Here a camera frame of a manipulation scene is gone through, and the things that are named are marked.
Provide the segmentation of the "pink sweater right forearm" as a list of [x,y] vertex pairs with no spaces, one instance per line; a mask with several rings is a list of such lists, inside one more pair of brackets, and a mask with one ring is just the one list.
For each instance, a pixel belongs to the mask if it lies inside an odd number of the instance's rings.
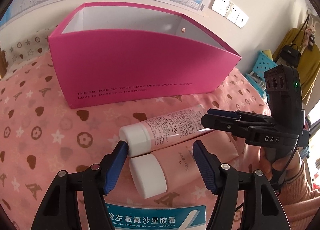
[[319,190],[311,190],[301,162],[299,173],[284,184],[279,196],[291,229],[306,229],[319,210]]

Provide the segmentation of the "person's right hand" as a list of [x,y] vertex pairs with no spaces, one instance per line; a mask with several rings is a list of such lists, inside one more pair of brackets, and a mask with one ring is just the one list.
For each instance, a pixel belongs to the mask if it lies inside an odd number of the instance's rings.
[[[259,169],[263,171],[267,179],[270,181],[273,176],[272,170],[282,171],[285,168],[290,157],[291,156],[286,156],[271,163],[266,158],[265,149],[261,147],[260,158],[259,158]],[[300,158],[299,152],[297,151],[294,154],[291,161],[289,162],[288,166],[286,167],[285,181],[289,181],[295,178],[299,174],[302,166],[303,166],[302,160]]]

